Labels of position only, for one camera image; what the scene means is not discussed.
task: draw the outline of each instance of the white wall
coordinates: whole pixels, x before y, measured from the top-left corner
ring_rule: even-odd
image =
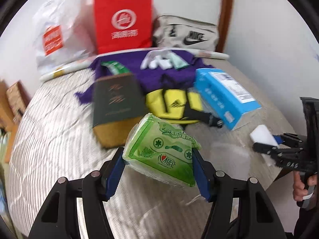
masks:
[[[31,96],[40,85],[32,47],[32,17],[45,1],[47,0],[28,0],[0,37],[0,78],[8,85],[21,80]],[[154,0],[154,7],[158,14],[180,15],[217,24],[219,3],[220,0]],[[88,6],[86,16],[86,25],[95,39],[92,6]]]
[[[319,98],[319,45],[294,7],[287,0],[234,0],[225,53],[305,134],[299,97]]]

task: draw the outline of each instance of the gray nike bag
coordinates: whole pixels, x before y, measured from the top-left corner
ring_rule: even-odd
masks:
[[[215,51],[218,43],[217,26],[178,16],[163,15],[157,18],[154,32],[158,47],[182,47]]]

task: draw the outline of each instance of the white plastic bag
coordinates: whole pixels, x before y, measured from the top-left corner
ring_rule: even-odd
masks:
[[[80,16],[85,2],[48,0],[34,15],[34,48],[41,75],[92,55],[94,46]]]

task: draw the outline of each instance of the human hand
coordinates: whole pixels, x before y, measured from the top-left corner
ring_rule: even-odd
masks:
[[[308,185],[317,185],[317,174],[309,177]],[[293,199],[295,201],[303,201],[303,196],[307,196],[308,190],[305,189],[305,184],[301,181],[298,171],[293,172]]]

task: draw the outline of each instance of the cardboard box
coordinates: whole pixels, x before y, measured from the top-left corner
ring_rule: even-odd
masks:
[[[15,123],[19,123],[27,109],[30,99],[19,81],[10,86],[6,93],[9,105],[15,117]]]
[[[197,69],[194,87],[231,130],[249,123],[255,110],[261,108],[248,91],[221,69]]]
[[[93,104],[93,132],[105,148],[124,146],[130,130],[148,112],[132,73],[99,78]]]
[[[7,86],[0,81],[0,126],[6,131],[12,131],[14,126],[14,115],[7,99]]]

